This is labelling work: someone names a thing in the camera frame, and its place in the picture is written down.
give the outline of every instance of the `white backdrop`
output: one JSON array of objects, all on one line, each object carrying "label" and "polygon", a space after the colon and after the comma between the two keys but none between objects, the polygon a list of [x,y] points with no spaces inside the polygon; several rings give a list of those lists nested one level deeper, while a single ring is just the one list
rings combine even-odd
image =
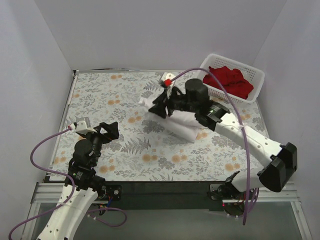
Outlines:
[{"label": "white backdrop", "polygon": [[288,0],[254,66],[270,136],[298,147],[295,183],[313,239],[320,236],[320,2]]},{"label": "white backdrop", "polygon": [[252,64],[286,0],[35,0],[71,69]]},{"label": "white backdrop", "polygon": [[[33,147],[56,133],[72,71],[33,0],[0,1],[0,239],[27,218],[44,172],[30,163]],[[48,166],[54,141],[35,161]],[[23,227],[14,235],[20,239]]]}]

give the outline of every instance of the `white cloth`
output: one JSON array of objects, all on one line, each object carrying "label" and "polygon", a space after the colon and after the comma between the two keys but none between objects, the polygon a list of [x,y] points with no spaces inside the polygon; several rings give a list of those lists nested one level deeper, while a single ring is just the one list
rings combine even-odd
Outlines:
[{"label": "white cloth", "polygon": [[147,99],[144,97],[140,98],[139,101],[139,104],[144,107],[147,119],[158,122],[165,129],[190,142],[194,142],[196,140],[200,129],[204,128],[204,126],[198,123],[193,112],[175,110],[172,116],[164,119],[148,111],[154,105],[152,102],[153,99]]}]

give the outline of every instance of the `red towel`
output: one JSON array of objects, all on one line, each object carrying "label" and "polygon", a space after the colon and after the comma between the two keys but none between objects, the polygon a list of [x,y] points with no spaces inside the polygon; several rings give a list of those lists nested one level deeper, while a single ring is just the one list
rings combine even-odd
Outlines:
[{"label": "red towel", "polygon": [[[239,69],[230,70],[223,66],[216,69],[209,67],[209,71],[216,76],[226,92],[234,96],[247,99],[249,93],[254,89],[254,86],[244,79]],[[203,83],[221,90],[217,82],[209,74],[204,77]]]}]

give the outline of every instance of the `floral tablecloth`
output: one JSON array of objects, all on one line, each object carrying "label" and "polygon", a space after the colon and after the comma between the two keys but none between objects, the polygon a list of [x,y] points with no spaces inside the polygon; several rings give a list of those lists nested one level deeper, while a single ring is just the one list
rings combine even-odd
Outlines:
[{"label": "floral tablecloth", "polygon": [[[78,76],[65,128],[77,118],[89,117],[91,126],[100,122],[119,124],[120,137],[102,147],[95,168],[107,181],[224,181],[232,172],[246,169],[244,149],[209,129],[189,143],[144,117],[139,99],[155,98],[163,72],[81,73]],[[192,73],[178,80],[184,82]],[[214,98],[232,110],[229,103]],[[266,135],[256,103],[239,107],[246,124]],[[81,139],[74,132],[61,136],[52,168],[67,173],[74,145]],[[251,156],[252,168],[260,163]],[[51,181],[63,176],[51,175]]]}]

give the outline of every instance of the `white plastic basket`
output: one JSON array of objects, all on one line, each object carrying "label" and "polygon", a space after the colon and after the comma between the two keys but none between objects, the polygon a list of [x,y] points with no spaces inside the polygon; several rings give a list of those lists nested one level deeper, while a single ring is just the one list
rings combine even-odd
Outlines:
[{"label": "white plastic basket", "polygon": [[[222,68],[223,66],[227,66],[231,70],[239,69],[242,72],[244,79],[246,79],[253,85],[253,90],[249,93],[247,99],[243,99],[243,98],[234,96],[232,94],[229,94],[232,101],[238,105],[253,103],[258,97],[261,87],[265,81],[265,73],[252,66],[226,58],[224,56],[219,56],[214,53],[208,55],[208,57],[201,64],[200,68],[209,70],[209,67],[217,69],[217,68]],[[199,70],[194,74],[194,77],[203,81],[206,75],[207,75],[206,72]],[[226,101],[228,100],[225,93],[222,90],[219,90],[209,85],[207,85],[207,87],[209,90],[209,95],[218,97],[220,99],[224,99]]]}]

